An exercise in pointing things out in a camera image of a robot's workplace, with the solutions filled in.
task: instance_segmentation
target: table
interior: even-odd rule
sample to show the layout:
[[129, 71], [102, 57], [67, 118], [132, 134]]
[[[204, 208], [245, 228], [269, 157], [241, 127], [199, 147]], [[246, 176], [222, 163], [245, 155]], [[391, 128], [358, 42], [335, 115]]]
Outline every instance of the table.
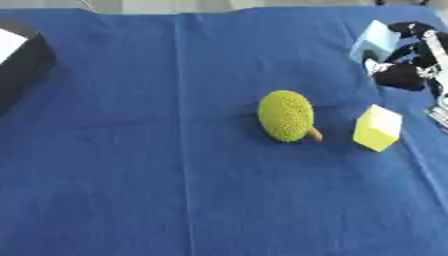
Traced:
[[[431, 9], [262, 8], [101, 15], [4, 10], [57, 66], [0, 119], [1, 255], [446, 255], [448, 136], [428, 91], [371, 84], [348, 58], [372, 19]], [[324, 142], [280, 144], [257, 101], [304, 94]], [[351, 141], [376, 103], [383, 153]]]

